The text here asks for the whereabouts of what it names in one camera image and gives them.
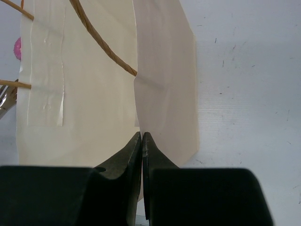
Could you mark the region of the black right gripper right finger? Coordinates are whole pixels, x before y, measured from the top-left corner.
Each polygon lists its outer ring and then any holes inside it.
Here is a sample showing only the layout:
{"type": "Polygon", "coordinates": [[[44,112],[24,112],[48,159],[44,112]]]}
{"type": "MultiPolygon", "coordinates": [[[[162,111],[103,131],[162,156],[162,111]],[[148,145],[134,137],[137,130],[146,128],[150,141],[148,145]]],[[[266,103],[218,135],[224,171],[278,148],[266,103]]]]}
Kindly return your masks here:
{"type": "Polygon", "coordinates": [[[244,168],[179,168],[143,135],[145,216],[152,226],[271,226],[256,176],[244,168]]]}

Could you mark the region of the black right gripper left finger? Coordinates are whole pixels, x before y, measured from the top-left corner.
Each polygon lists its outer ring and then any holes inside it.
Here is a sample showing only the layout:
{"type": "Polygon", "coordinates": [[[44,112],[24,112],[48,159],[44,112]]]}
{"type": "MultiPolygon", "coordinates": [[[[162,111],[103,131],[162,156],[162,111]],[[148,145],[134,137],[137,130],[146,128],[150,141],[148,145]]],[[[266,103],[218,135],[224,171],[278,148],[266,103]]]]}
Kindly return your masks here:
{"type": "Polygon", "coordinates": [[[2,166],[3,226],[133,226],[141,184],[139,132],[94,168],[2,166]]]}

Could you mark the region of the silver metal tongs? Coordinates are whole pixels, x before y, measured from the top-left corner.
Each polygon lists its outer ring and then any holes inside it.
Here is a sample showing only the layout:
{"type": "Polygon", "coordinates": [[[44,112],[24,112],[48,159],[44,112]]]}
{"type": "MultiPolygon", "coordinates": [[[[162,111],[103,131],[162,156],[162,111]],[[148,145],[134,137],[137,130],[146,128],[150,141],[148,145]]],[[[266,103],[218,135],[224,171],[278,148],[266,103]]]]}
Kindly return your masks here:
{"type": "Polygon", "coordinates": [[[3,85],[0,88],[0,119],[16,105],[17,87],[3,85]]]}

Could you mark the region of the cream paper bag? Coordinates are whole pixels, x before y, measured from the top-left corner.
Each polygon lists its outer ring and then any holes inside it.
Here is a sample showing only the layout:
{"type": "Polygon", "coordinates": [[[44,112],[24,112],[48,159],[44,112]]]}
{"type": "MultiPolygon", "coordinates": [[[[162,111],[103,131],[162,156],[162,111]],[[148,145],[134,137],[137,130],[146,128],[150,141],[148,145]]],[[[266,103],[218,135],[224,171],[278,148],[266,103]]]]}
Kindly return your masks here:
{"type": "Polygon", "coordinates": [[[94,167],[138,131],[177,166],[198,151],[194,34],[178,0],[83,0],[110,59],[68,0],[27,0],[16,104],[19,163],[94,167]]]}

